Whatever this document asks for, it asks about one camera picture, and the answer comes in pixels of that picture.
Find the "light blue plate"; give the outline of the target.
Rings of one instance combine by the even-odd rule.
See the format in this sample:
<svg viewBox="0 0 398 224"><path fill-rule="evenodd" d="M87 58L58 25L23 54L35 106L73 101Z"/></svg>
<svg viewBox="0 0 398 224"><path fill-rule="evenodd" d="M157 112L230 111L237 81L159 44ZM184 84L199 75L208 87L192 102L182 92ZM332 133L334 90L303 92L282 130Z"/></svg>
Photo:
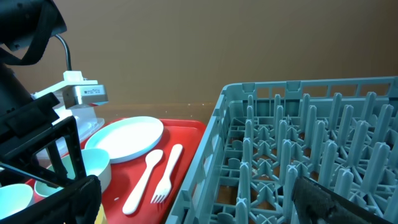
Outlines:
<svg viewBox="0 0 398 224"><path fill-rule="evenodd" d="M150 116L135 116L111 123L95 132L86 149L102 149L110 163L131 161L152 150L161 140L163 123Z"/></svg>

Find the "yellow cup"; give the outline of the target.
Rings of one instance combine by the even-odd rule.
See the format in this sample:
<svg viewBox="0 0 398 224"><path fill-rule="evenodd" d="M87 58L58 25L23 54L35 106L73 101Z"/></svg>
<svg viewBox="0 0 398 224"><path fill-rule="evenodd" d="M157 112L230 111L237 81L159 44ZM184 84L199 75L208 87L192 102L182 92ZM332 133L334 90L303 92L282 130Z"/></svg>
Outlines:
<svg viewBox="0 0 398 224"><path fill-rule="evenodd" d="M99 206L98 214L95 219L95 224L108 224L108 221L106 219L106 215L104 212L104 207L102 204Z"/></svg>

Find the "white plastic fork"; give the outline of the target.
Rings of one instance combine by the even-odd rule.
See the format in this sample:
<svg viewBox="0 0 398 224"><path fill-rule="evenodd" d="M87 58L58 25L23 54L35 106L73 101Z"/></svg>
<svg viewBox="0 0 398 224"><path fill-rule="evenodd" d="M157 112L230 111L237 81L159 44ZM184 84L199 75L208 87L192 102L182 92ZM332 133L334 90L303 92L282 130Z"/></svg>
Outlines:
<svg viewBox="0 0 398 224"><path fill-rule="evenodd" d="M170 177L182 151L183 146L181 144L175 144L172 147L166 168L164 170L164 174L157 184L153 197L150 201L151 203L162 203L170 194L172 189Z"/></svg>

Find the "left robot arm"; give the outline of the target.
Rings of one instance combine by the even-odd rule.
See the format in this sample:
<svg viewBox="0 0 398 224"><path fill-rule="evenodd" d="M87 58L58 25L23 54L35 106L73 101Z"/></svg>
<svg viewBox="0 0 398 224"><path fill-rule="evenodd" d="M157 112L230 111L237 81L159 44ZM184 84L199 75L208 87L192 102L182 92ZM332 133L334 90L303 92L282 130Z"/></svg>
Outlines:
<svg viewBox="0 0 398 224"><path fill-rule="evenodd" d="M52 92L34 99L10 66L36 64L66 29L52 0L1 1L1 167L51 187L86 177L76 119L59 118Z"/></svg>

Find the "light blue bowl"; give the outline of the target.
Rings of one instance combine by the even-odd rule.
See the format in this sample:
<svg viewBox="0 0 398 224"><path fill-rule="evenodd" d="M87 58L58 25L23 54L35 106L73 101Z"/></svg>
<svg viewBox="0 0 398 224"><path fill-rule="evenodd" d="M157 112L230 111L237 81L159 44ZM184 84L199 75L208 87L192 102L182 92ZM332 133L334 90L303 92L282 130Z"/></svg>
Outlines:
<svg viewBox="0 0 398 224"><path fill-rule="evenodd" d="M1 187L1 219L11 216L34 203L34 191L27 184Z"/></svg>

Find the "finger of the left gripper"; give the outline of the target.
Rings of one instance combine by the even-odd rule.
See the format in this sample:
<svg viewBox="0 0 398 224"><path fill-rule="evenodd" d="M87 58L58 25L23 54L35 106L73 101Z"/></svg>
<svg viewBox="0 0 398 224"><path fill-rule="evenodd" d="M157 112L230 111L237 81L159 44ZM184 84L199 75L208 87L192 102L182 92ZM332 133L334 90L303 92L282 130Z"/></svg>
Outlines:
<svg viewBox="0 0 398 224"><path fill-rule="evenodd" d="M1 167L51 187L66 187L86 177L75 117L21 136L3 134Z"/></svg>

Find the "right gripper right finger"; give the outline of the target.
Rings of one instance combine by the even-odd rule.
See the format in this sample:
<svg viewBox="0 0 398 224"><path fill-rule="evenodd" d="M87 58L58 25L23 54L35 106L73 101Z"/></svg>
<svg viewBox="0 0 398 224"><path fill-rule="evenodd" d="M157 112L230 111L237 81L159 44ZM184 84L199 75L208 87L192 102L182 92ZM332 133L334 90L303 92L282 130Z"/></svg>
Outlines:
<svg viewBox="0 0 398 224"><path fill-rule="evenodd" d="M397 223L397 200L381 218L307 177L296 178L292 201L300 223Z"/></svg>

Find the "white plastic spoon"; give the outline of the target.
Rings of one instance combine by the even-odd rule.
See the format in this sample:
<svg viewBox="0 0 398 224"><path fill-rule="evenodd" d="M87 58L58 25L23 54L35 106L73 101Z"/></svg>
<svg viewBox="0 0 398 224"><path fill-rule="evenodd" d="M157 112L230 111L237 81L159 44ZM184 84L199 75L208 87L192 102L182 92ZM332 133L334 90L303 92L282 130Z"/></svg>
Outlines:
<svg viewBox="0 0 398 224"><path fill-rule="evenodd" d="M155 149L148 153L145 158L146 169L139 179L138 183L128 196L125 204L123 205L122 212L125 215L132 215L138 208L141 198L144 195L146 185L149 181L149 177L152 170L157 165L157 163L162 159L163 151L161 149Z"/></svg>

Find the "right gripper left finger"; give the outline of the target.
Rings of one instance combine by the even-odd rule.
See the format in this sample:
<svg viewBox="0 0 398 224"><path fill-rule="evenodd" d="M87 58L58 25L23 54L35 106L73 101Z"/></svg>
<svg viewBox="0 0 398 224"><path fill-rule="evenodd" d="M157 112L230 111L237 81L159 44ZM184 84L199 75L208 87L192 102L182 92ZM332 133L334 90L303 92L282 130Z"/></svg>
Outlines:
<svg viewBox="0 0 398 224"><path fill-rule="evenodd" d="M2 219L1 224L94 224L100 204L100 180L89 175Z"/></svg>

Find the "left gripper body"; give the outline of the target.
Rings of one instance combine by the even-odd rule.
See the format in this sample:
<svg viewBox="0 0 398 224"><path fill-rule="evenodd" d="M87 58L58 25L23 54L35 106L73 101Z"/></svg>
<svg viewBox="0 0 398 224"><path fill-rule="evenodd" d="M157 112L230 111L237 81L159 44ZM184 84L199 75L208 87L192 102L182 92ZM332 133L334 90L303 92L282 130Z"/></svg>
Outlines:
<svg viewBox="0 0 398 224"><path fill-rule="evenodd" d="M21 108L1 99L1 161L16 160L25 152L36 155L43 149L58 152L57 140L38 146L31 140L44 135L52 128L52 123L59 119L53 107L59 104L58 98L50 92Z"/></svg>

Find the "green bowl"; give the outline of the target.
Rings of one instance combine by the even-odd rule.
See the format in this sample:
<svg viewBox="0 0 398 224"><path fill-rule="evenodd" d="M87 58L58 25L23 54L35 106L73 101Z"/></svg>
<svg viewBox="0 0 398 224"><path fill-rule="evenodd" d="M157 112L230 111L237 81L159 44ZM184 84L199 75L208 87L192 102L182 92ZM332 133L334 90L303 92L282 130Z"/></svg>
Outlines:
<svg viewBox="0 0 398 224"><path fill-rule="evenodd" d="M84 149L81 151L83 163L87 175L95 175L101 184L103 193L111 182L111 163L108 152L103 149ZM35 193L43 198L48 197L63 187L49 187L47 184L37 181L34 184Z"/></svg>

